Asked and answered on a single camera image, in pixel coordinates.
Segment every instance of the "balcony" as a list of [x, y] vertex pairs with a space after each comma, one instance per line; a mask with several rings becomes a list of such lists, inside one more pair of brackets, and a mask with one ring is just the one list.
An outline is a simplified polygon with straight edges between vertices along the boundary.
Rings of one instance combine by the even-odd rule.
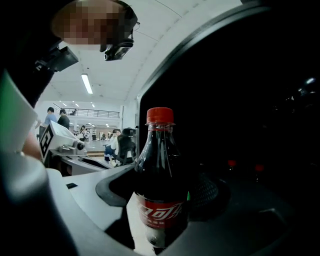
[[[54, 108], [57, 113], [60, 113], [61, 108], [54, 104]], [[98, 117], [98, 118], [120, 118], [120, 112], [95, 110], [95, 109], [83, 109], [83, 108], [63, 108], [68, 116], [78, 117]]]

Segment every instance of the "fluorescent light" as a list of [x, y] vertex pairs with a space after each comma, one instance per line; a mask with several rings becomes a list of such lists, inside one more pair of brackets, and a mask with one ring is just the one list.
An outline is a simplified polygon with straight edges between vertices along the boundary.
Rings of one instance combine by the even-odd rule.
[[91, 86], [90, 86], [88, 75], [87, 74], [82, 74], [81, 78], [83, 80], [84, 86], [85, 86], [86, 91], [88, 92], [88, 94], [93, 94]]
[[311, 78], [309, 78], [309, 79], [306, 81], [306, 84], [307, 84], [307, 85], [308, 85], [308, 84], [311, 84], [311, 83], [313, 83], [315, 80], [316, 80], [315, 78], [311, 77]]

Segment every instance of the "chair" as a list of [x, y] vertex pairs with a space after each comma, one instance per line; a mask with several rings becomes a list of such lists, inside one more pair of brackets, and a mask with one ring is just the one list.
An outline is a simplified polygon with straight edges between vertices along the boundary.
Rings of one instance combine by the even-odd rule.
[[114, 159], [120, 162], [120, 165], [131, 164], [136, 159], [136, 144], [132, 142], [129, 137], [130, 134], [127, 134], [126, 129], [123, 129], [122, 134], [116, 139], [118, 140], [118, 154], [114, 154]]

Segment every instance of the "person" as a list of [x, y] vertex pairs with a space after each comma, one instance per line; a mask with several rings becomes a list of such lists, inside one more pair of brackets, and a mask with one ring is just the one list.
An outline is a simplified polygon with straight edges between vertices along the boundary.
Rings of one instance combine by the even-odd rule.
[[[132, 128], [123, 129], [121, 135], [116, 136], [113, 140], [113, 143], [110, 145], [111, 149], [114, 150], [113, 155], [117, 156], [119, 154], [119, 149], [120, 149], [119, 144], [121, 144], [121, 152], [122, 153], [121, 153], [120, 157], [122, 159], [127, 157], [127, 160], [129, 163], [131, 163], [131, 161], [128, 158], [132, 159], [133, 156], [131, 154], [131, 151], [129, 151], [127, 153], [127, 156], [125, 156], [126, 150], [133, 149], [133, 152], [136, 151], [136, 144], [134, 142], [132, 142], [132, 140], [130, 138], [131, 131], [132, 131]], [[111, 159], [110, 163], [113, 167], [115, 167], [117, 165], [117, 163], [115, 161], [113, 161], [112, 159]]]
[[66, 110], [65, 109], [61, 109], [60, 110], [60, 118], [58, 120], [58, 124], [61, 125], [61, 126], [64, 126], [65, 128], [67, 128], [69, 130], [70, 120], [66, 115]]
[[111, 138], [109, 139], [110, 145], [106, 146], [104, 150], [104, 160], [106, 160], [107, 162], [110, 161], [110, 157], [115, 153], [115, 150], [116, 150], [115, 141], [117, 136], [120, 136], [120, 135], [121, 135], [120, 129], [114, 129], [112, 131]]
[[79, 133], [80, 141], [82, 141], [82, 142], [85, 141], [85, 139], [86, 139], [85, 134], [86, 133], [87, 133], [86, 127], [84, 125], [82, 125], [81, 128], [80, 128], [80, 133]]
[[55, 109], [53, 107], [49, 107], [47, 110], [47, 115], [45, 117], [43, 127], [47, 127], [50, 124], [50, 121], [57, 123], [57, 118], [55, 116]]
[[77, 110], [75, 109], [74, 111], [71, 112], [70, 116], [75, 116], [77, 113]]
[[37, 120], [36, 120], [35, 127], [34, 127], [34, 130], [37, 129], [40, 125], [41, 125], [41, 120], [40, 120], [40, 119], [37, 119]]

